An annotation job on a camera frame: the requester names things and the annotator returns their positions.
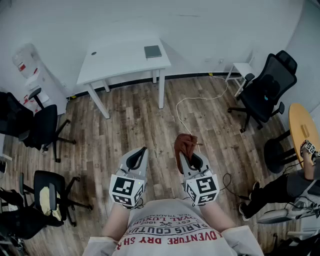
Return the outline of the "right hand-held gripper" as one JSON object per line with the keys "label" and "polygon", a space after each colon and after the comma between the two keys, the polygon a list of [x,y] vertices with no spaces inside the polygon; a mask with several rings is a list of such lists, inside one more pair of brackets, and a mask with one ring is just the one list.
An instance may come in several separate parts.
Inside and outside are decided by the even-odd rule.
{"label": "right hand-held gripper", "polygon": [[183,180],[184,191],[189,195],[194,205],[203,206],[214,202],[220,192],[218,177],[210,169],[208,158],[200,152],[193,153],[193,167],[199,171],[191,175],[189,159],[182,152],[179,153],[180,169],[186,177]]}

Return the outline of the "white water dispenser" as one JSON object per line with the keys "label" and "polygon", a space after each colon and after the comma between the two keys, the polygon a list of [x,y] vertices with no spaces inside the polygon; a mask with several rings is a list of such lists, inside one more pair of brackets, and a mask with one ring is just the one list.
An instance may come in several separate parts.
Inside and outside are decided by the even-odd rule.
{"label": "white water dispenser", "polygon": [[36,113],[41,107],[57,106],[57,114],[63,115],[67,109],[67,96],[61,83],[44,67],[39,66],[35,73],[26,80],[27,98],[36,106],[30,107]]}

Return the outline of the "dark grey-green notebook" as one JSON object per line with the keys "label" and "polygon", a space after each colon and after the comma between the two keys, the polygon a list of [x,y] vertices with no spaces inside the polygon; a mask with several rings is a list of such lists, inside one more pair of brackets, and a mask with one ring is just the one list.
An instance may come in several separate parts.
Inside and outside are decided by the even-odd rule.
{"label": "dark grey-green notebook", "polygon": [[145,57],[147,59],[150,58],[158,58],[162,56],[160,47],[158,45],[148,45],[144,47]]}

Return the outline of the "round wooden table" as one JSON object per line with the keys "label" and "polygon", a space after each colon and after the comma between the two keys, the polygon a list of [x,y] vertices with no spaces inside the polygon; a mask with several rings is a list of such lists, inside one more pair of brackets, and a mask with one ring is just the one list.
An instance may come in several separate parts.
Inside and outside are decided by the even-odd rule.
{"label": "round wooden table", "polygon": [[[300,155],[301,144],[308,140],[320,152],[320,134],[316,124],[309,112],[299,103],[293,103],[288,111],[289,130],[278,136],[277,138],[269,139],[264,145],[264,161],[269,169],[274,174],[280,173],[284,165],[298,161],[300,166],[303,166],[303,157]],[[305,138],[301,125],[306,124],[309,137]],[[285,151],[281,145],[281,141],[291,137],[293,148]],[[314,160],[315,157],[309,155],[309,158]]]}

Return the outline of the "white stool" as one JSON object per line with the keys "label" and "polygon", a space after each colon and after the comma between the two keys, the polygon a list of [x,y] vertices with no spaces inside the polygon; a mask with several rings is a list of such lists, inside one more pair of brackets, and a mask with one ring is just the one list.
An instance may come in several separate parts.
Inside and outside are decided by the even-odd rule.
{"label": "white stool", "polygon": [[[237,70],[240,76],[231,77],[233,70]],[[234,95],[235,97],[238,97],[240,93],[243,91],[244,85],[246,82],[245,76],[248,74],[252,74],[253,77],[257,75],[254,69],[251,67],[250,63],[239,63],[239,62],[233,63],[229,73],[227,74],[225,82],[228,82],[229,80],[233,80],[238,85],[238,90]]]}

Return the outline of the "crumpled yellow paper bag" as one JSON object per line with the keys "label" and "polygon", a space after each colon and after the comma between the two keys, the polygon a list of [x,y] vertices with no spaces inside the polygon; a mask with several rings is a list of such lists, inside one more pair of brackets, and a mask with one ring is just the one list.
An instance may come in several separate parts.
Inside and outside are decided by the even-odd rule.
{"label": "crumpled yellow paper bag", "polygon": [[50,208],[50,189],[45,186],[41,189],[39,193],[40,206],[44,215],[55,217],[58,221],[62,220],[62,215],[60,212],[60,205],[57,204],[56,210],[51,210]]}

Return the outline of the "person's right forearm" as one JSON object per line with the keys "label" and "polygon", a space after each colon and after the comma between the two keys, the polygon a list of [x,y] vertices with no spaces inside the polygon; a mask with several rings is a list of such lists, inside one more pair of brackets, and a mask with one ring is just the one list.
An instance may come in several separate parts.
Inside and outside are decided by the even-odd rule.
{"label": "person's right forearm", "polygon": [[207,202],[205,205],[200,205],[199,209],[204,220],[209,224],[209,226],[220,233],[236,227],[235,222],[215,201]]}

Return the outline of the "person's left forearm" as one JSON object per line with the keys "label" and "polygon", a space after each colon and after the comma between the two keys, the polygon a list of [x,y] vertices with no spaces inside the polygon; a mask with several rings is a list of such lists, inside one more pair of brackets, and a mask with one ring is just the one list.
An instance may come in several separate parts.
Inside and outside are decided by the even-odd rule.
{"label": "person's left forearm", "polygon": [[130,212],[130,209],[123,207],[121,204],[114,203],[101,235],[118,242],[128,228]]}

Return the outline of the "brown red cloth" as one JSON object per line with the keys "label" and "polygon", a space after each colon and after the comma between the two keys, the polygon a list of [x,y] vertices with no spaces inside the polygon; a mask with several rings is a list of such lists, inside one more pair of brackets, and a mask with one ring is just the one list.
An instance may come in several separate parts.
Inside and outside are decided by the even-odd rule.
{"label": "brown red cloth", "polygon": [[183,153],[188,161],[190,162],[192,159],[192,155],[194,153],[195,147],[197,145],[202,146],[202,143],[198,143],[198,137],[186,134],[186,133],[180,133],[174,142],[174,153],[175,153],[175,159],[176,164],[179,172],[183,174],[182,164],[181,164],[181,158],[180,153]]}

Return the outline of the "black high-back office chair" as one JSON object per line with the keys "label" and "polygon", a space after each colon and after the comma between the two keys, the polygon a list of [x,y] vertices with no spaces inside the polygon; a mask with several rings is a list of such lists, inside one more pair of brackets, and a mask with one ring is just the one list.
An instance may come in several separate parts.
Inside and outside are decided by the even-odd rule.
{"label": "black high-back office chair", "polygon": [[[237,100],[242,101],[244,107],[227,109],[228,113],[233,111],[246,113],[245,124],[240,129],[241,133],[246,131],[250,118],[256,121],[257,129],[260,130],[263,128],[262,123],[267,123],[276,114],[284,113],[285,105],[279,102],[279,99],[297,83],[297,67],[297,62],[286,51],[281,50],[277,54],[270,53],[267,56],[266,63],[258,77],[254,77],[251,73],[245,76],[243,91],[236,97]],[[273,76],[280,85],[280,91],[274,100],[265,100],[254,86],[254,82],[265,75]]]}

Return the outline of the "white table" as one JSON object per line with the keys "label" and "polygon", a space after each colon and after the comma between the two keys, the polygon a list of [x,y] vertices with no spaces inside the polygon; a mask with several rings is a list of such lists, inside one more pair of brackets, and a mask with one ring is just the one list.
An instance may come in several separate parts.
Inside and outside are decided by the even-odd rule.
{"label": "white table", "polygon": [[[144,47],[158,45],[161,57],[146,58]],[[151,72],[152,81],[158,83],[158,108],[164,108],[165,70],[171,62],[158,37],[121,41],[87,50],[76,84],[84,86],[105,119],[110,118],[105,105],[98,97],[93,83],[101,81],[108,92],[106,80],[127,74]]]}

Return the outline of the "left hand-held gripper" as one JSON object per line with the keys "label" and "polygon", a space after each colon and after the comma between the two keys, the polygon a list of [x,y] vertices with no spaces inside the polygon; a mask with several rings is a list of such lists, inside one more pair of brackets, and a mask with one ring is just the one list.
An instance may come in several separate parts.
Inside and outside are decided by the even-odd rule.
{"label": "left hand-held gripper", "polygon": [[139,147],[124,154],[120,167],[111,175],[109,195],[114,203],[134,208],[146,189],[149,150]]}

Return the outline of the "black bag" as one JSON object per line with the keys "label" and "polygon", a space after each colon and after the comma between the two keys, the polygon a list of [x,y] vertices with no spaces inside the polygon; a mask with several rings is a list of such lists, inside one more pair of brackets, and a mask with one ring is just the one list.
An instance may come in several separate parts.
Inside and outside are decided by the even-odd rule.
{"label": "black bag", "polygon": [[266,101],[274,101],[280,92],[280,84],[270,74],[264,75],[261,79],[254,81],[253,84]]}

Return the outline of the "person's white printed shirt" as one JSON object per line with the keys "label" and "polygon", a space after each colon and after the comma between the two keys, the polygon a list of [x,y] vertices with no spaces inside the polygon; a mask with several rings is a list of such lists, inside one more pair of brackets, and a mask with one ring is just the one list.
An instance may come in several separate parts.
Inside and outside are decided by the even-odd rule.
{"label": "person's white printed shirt", "polygon": [[82,256],[264,256],[247,225],[218,232],[187,200],[161,199],[130,209],[119,241],[96,236]]}

